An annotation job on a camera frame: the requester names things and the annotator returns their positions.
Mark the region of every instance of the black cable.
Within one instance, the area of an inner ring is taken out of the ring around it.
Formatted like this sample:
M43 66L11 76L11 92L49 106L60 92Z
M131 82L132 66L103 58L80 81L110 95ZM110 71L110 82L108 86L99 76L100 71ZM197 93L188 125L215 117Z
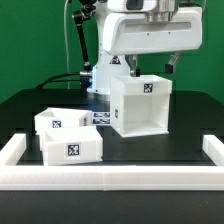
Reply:
M60 78L64 78L64 77L71 77L71 76L79 76L80 73L79 72L74 72L74 73L65 73L65 74L62 74L62 75L56 75L56 76L53 76L49 79L47 79L46 81L42 82L41 84L39 84L38 86L36 86L36 89L42 89L46 84L48 84L49 82L52 82L54 81L55 79L60 79Z
M45 85L49 84L49 83L55 83L55 82L79 82L80 83L80 80L75 80L75 79L71 79L71 80L54 80L54 81L49 81L49 82L45 82L41 88L39 89L42 89Z
M79 34L79 42L80 42L80 46L81 46L81 50L82 50L82 57L83 57L83 62L84 62L83 68L86 71L91 71L92 66L90 65L90 62L89 62L89 56L88 56L88 51L87 51L87 47L86 47L86 41L85 41L85 36L84 36L82 25L77 25L77 31Z

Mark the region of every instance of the white container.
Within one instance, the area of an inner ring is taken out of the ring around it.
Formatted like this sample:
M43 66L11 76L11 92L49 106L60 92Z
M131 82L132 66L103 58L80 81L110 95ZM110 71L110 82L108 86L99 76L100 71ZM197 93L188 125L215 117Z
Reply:
M155 76L111 79L111 126L122 137L168 133L170 80Z
M49 107L37 114L34 120L37 133L49 128L89 126L92 124L92 111Z
M103 140L96 127L48 129L42 132L44 165L102 161Z

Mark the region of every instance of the black table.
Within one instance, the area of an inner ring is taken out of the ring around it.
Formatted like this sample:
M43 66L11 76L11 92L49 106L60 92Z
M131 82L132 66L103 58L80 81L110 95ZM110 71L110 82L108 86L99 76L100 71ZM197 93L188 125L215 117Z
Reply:
M47 107L109 111L109 103L79 90L23 90L0 105L0 147L27 134L19 165L43 164L34 115ZM103 162L94 165L213 166L201 150L202 136L224 140L224 106L199 92L174 92L169 135L122 139L98 127ZM0 192L0 223L224 223L224 192Z

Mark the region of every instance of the label on box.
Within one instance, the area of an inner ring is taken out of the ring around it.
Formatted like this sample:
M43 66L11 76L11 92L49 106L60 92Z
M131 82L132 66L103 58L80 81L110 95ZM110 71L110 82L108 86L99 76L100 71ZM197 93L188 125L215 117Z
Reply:
M66 144L66 154L68 158L79 158L81 154L81 147L78 143Z
M61 120L53 120L52 128L62 128L62 121Z
M115 117L118 119L118 109L115 109Z
M84 119L83 119L83 126L86 126L87 125L87 118L85 117Z
M144 93L152 93L153 83L144 83Z

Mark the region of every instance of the green wall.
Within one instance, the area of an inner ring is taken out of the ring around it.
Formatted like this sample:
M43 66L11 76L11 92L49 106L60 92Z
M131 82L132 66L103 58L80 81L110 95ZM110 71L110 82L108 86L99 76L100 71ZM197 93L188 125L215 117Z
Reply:
M78 9L78 0L73 1ZM184 53L174 75L164 74L168 54L140 56L144 74L159 74L174 81L177 90L206 92L224 104L223 0L207 1L204 41L198 51ZM34 88L45 79L66 72L63 32L65 0L0 0L0 102L16 92ZM96 24L84 24L92 64L97 61ZM72 71L82 69L78 37L68 24ZM48 88L67 86L49 85Z

